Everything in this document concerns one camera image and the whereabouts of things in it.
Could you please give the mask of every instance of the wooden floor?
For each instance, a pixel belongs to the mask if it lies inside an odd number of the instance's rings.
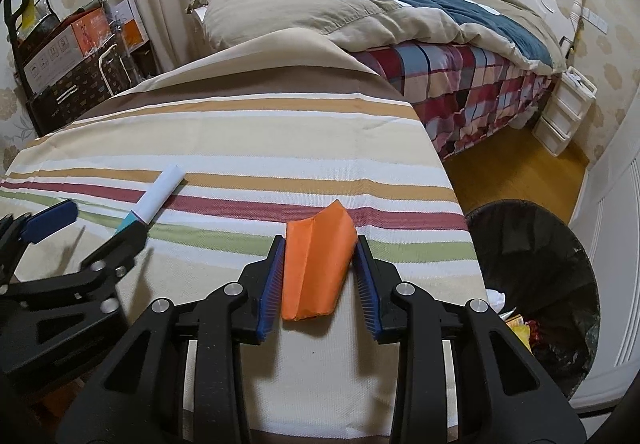
[[[503,128],[444,163],[467,213],[499,199],[525,199],[568,222],[588,160],[575,145],[553,157],[529,129]]]

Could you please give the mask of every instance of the plaid bedspread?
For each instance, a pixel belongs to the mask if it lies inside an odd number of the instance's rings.
[[[552,83],[473,46],[410,41],[353,55],[411,103],[441,160],[507,125]]]

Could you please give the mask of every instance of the red stripe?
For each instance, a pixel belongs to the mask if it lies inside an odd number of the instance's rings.
[[[3,182],[1,187],[38,189],[44,191],[78,193],[135,204],[142,192],[138,190],[98,186],[93,184],[59,182]],[[172,195],[166,207],[176,211],[213,215],[233,219],[287,222],[306,219],[322,208],[292,204],[274,204],[239,200],[212,199],[189,195]],[[464,216],[459,213],[423,213],[382,211],[371,207],[348,210],[356,227],[376,226],[387,229],[466,230]]]

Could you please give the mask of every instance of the white plastic drawer unit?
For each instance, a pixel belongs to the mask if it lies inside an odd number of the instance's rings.
[[[572,137],[581,123],[581,117],[576,116],[564,102],[551,98],[542,113],[546,122],[556,128],[564,137]]]
[[[562,73],[562,78],[556,85],[554,96],[561,102],[566,110],[569,110],[580,120],[591,107],[591,102],[596,96],[598,88],[591,83],[575,67],[569,67]]]
[[[544,117],[540,117],[536,123],[533,136],[555,157],[562,153],[571,140],[570,137],[558,132]]]

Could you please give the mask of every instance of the trash can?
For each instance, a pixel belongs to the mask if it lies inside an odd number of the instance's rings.
[[[488,289],[506,294],[532,328],[533,355],[570,398],[591,369],[600,304],[593,269],[574,233],[532,202],[501,200],[466,215]]]

